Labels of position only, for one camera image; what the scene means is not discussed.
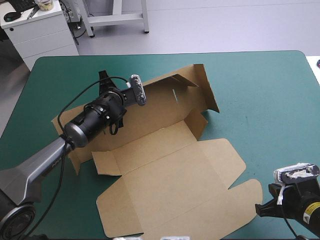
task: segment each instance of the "green tabletop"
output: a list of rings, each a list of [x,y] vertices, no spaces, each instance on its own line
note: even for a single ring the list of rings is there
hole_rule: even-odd
[[[146,81],[189,64],[205,65],[220,108],[220,113],[204,113],[209,123],[201,140],[228,139],[246,163],[234,185],[258,179],[265,203],[271,199],[268,184],[273,182],[273,170],[297,162],[320,165],[319,84],[303,53],[269,51],[40,58],[0,139],[0,169],[14,167],[56,139],[51,120],[78,92],[98,80],[99,71],[125,78],[139,74]],[[75,105],[97,94],[94,87]],[[56,189],[59,170],[43,181],[37,217]],[[35,233],[50,238],[105,238],[96,199],[116,179],[98,176],[92,160],[82,164],[76,176],[68,160],[61,191]],[[292,225],[298,234],[314,237],[298,223],[292,221]],[[292,237],[283,219],[271,217],[256,217],[227,236]]]

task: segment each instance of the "computer mouse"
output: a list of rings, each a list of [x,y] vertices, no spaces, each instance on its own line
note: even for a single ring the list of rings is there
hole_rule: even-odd
[[[11,22],[11,21],[14,21],[18,18],[21,17],[21,13],[18,12],[18,11],[11,11],[11,12],[8,12],[6,15],[4,15],[3,19],[6,21],[6,22]]]

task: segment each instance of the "yellow label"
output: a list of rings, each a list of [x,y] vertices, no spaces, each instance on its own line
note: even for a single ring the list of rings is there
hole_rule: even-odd
[[[305,214],[308,214],[308,215],[312,215],[312,213],[316,210],[320,208],[320,202],[314,202],[314,203],[311,203],[305,210],[304,210],[304,213]]]

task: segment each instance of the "unfolded cardboard box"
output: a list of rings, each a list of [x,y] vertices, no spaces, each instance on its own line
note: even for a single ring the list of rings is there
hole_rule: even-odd
[[[198,141],[207,125],[201,112],[219,112],[204,66],[143,85],[147,104],[128,108],[117,135],[101,133],[69,154],[77,173],[93,158],[98,174],[121,176],[96,201],[105,234],[211,240],[250,222],[262,201],[260,183],[251,179],[229,189],[245,163],[226,139]],[[62,123],[82,109],[66,111]]]

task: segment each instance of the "white cabinet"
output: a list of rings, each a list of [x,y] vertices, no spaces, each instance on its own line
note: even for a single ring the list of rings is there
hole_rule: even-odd
[[[0,4],[0,25],[30,70],[40,57],[79,55],[59,1],[53,4],[50,11],[39,10],[27,19],[30,9],[11,22],[5,22],[4,15],[15,10],[8,2]]]

